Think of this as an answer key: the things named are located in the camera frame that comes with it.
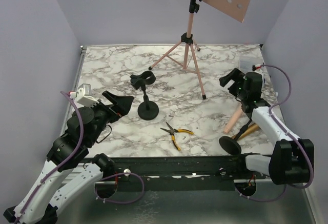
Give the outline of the pink toy microphone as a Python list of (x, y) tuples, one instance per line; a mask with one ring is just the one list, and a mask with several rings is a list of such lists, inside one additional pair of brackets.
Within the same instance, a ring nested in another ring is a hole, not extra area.
[(238, 106), (238, 108), (235, 110), (233, 115), (230, 117), (228, 123), (224, 127), (224, 129), (223, 129), (224, 134), (228, 134), (232, 130), (232, 128), (237, 123), (237, 121), (240, 119), (242, 114), (243, 114), (243, 110), (242, 110), (241, 106)]

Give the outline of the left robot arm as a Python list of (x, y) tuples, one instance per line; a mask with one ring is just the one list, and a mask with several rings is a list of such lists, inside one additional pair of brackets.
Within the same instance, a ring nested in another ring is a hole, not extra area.
[(18, 205), (5, 210), (4, 217), (9, 223), (56, 223), (62, 210), (77, 195), (96, 181), (109, 180), (113, 176), (113, 163), (101, 153), (92, 158), (91, 164), (78, 176), (63, 184), (98, 142), (106, 126), (129, 113), (134, 98), (104, 91), (103, 97), (110, 102), (105, 105), (84, 87), (62, 94), (74, 112), (67, 120), (64, 133), (53, 142), (28, 194)]

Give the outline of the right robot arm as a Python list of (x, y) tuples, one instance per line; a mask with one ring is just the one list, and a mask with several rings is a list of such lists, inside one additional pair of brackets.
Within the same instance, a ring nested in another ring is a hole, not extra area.
[(259, 67), (243, 73), (233, 69), (219, 79), (222, 87), (232, 84), (228, 91), (241, 104), (242, 111), (250, 121), (257, 124), (272, 143), (271, 155), (249, 153), (236, 165), (236, 174), (243, 179), (254, 172), (268, 176), (276, 185), (307, 188), (314, 178), (314, 144), (292, 132), (262, 98), (263, 74)]

